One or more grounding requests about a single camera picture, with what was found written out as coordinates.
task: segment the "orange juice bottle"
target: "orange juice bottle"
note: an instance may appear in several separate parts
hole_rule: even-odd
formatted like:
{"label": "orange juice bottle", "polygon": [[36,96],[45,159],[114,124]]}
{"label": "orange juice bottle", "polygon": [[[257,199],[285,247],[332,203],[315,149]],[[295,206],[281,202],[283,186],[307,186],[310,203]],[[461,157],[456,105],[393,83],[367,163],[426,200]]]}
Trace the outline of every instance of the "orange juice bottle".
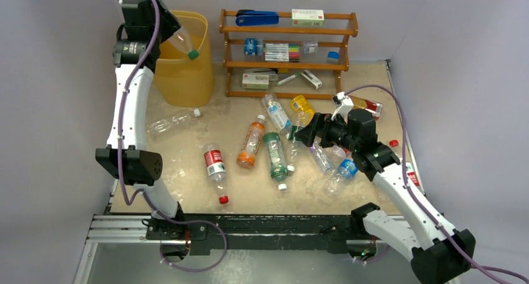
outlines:
{"label": "orange juice bottle", "polygon": [[265,134],[265,116],[258,115],[257,121],[250,125],[248,134],[246,135],[245,144],[237,156],[237,164],[244,169],[252,169],[255,164],[255,157],[259,152],[261,139]]}

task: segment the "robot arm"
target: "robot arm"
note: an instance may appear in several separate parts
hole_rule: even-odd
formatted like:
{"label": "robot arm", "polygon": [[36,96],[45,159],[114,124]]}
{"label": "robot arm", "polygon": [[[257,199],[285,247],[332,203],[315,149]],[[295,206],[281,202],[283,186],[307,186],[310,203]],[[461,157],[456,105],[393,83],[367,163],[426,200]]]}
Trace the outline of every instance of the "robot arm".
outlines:
{"label": "robot arm", "polygon": [[[322,147],[338,145],[350,150],[357,168],[390,197],[411,230],[395,222],[373,203],[352,211],[352,227],[386,241],[410,261],[421,283],[445,283],[470,269],[469,262],[424,213],[408,188],[470,257],[475,247],[472,234],[468,230],[458,231],[415,185],[410,185],[411,181],[408,184],[404,182],[401,162],[388,146],[378,141],[371,113],[363,109],[351,110],[352,102],[343,93],[338,94],[334,101],[338,105],[334,114],[316,113],[309,125],[296,133],[296,137],[307,146],[312,145],[318,136]],[[347,122],[342,117],[345,110],[349,110]]]}
{"label": "robot arm", "polygon": [[[156,60],[160,57],[160,44],[177,32],[181,25],[163,2],[156,0],[156,6],[160,12],[159,30],[151,51],[144,54],[155,30],[153,2],[151,0],[119,0],[119,3],[125,22],[117,30],[117,42],[113,51],[117,86],[114,121],[106,148],[97,149],[95,158],[117,179],[119,177],[118,153],[121,152],[124,184],[132,186],[136,191],[147,192],[149,199],[160,211],[169,217],[174,217],[179,204],[169,194],[160,179],[162,156],[147,151],[145,113]],[[127,38],[122,38],[123,30]],[[146,58],[135,71],[142,56]],[[122,132],[120,134],[121,114]],[[153,216],[161,218],[156,213],[153,213]]]}

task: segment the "white box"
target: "white box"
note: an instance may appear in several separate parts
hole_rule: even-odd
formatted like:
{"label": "white box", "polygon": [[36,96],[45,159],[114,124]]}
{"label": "white box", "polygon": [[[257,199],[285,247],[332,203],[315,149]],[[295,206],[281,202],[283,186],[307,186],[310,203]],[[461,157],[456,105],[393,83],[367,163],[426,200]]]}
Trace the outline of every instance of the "white box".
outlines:
{"label": "white box", "polygon": [[325,17],[319,9],[293,9],[292,26],[323,26]]}
{"label": "white box", "polygon": [[268,89],[270,76],[266,74],[243,74],[243,87],[245,89]]}

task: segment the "white wall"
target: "white wall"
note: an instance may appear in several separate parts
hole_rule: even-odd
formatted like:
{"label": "white wall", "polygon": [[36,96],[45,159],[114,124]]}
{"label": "white wall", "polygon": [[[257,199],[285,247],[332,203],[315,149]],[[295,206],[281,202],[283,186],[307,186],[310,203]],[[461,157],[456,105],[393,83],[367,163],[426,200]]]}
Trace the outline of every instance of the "white wall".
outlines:
{"label": "white wall", "polygon": [[112,179],[111,0],[0,0],[2,283],[72,283]]}
{"label": "white wall", "polygon": [[427,0],[391,69],[430,200],[479,263],[526,276],[528,38],[529,0]]}
{"label": "white wall", "polygon": [[[425,0],[163,0],[170,9],[195,11],[210,25],[214,60],[223,54],[223,36],[218,32],[220,10],[255,9],[290,11],[292,8],[323,9],[326,12],[356,12],[359,34],[349,41],[350,60],[390,58],[404,38]],[[256,34],[245,34],[254,37]]]}

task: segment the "gray floor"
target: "gray floor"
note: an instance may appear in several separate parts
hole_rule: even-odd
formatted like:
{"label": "gray floor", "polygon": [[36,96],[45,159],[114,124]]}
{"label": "gray floor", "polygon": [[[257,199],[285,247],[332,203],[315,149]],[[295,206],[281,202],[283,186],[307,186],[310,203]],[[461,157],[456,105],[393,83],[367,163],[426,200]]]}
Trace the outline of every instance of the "gray floor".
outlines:
{"label": "gray floor", "polygon": [[[220,256],[188,257],[181,265],[205,267]],[[90,284],[116,283],[208,283],[208,284],[296,284],[362,283],[415,284],[409,263],[391,250],[371,266],[351,263],[348,255],[321,251],[230,250],[224,261],[209,272],[186,273],[160,264],[158,245],[100,244],[89,278]]]}

